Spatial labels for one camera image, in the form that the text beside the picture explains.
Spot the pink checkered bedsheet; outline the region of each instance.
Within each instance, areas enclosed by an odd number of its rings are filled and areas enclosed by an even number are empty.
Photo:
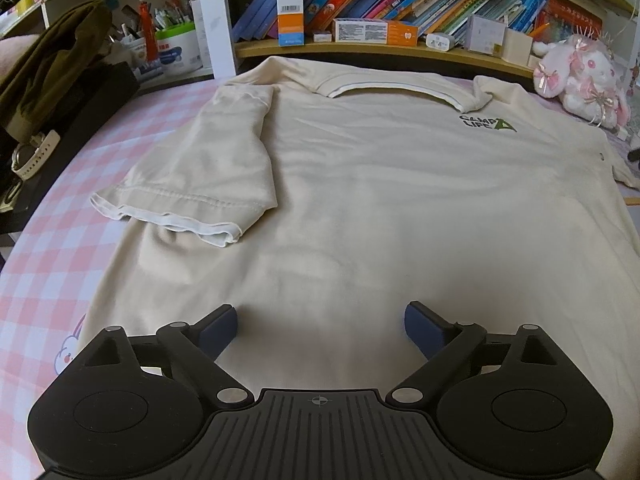
[[[96,212],[89,195],[120,181],[215,90],[211,80],[127,104],[69,164],[17,241],[0,273],[0,480],[33,480],[42,471],[27,436],[29,410],[75,355],[89,301],[125,227]]]

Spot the pen holder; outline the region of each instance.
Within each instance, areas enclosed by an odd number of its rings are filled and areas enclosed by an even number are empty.
[[[198,36],[193,22],[158,30],[156,40],[165,74],[186,74],[202,67]]]

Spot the olive green cloth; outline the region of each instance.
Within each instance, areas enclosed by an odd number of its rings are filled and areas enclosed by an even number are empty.
[[[29,142],[92,62],[111,26],[111,11],[91,0],[60,16],[0,82],[0,126]]]

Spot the white shelf post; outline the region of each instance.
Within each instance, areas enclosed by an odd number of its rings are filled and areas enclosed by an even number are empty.
[[[236,53],[231,39],[231,19],[227,0],[200,0],[207,33],[211,67],[216,79],[235,76]]]

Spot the pink and white plush bunny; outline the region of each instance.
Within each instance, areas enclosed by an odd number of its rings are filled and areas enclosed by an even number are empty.
[[[630,116],[626,95],[601,41],[574,34],[560,43],[536,42],[533,51],[544,55],[533,71],[538,94],[558,96],[565,110],[598,126],[625,126]]]

